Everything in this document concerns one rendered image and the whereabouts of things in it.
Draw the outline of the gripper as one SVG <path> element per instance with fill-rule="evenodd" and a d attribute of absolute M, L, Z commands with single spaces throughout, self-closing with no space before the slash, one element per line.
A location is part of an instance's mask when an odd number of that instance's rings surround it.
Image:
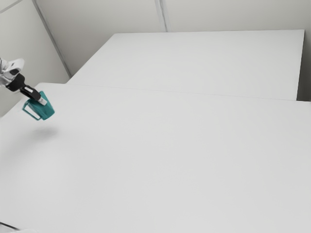
<path fill-rule="evenodd" d="M 25 77 L 20 73 L 7 85 L 7 89 L 12 92 L 20 90 L 23 95 L 37 101 L 41 105 L 45 106 L 47 104 L 47 101 L 37 90 L 25 84 Z"/>

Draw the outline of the teal faceted mug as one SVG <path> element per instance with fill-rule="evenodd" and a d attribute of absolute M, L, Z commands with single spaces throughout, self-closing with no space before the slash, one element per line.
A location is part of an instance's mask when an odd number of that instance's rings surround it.
<path fill-rule="evenodd" d="M 39 92 L 41 95 L 41 98 L 45 101 L 45 105 L 43 105 L 41 102 L 38 102 L 33 99 L 28 99 L 24 105 L 22 110 L 31 116 L 35 120 L 46 120 L 50 118 L 54 113 L 55 110 L 53 109 L 51 103 L 49 102 L 48 98 L 46 97 L 45 93 L 43 91 Z M 29 107 L 34 113 L 36 113 L 36 116 L 34 116 L 31 112 L 29 112 L 26 107 Z"/>

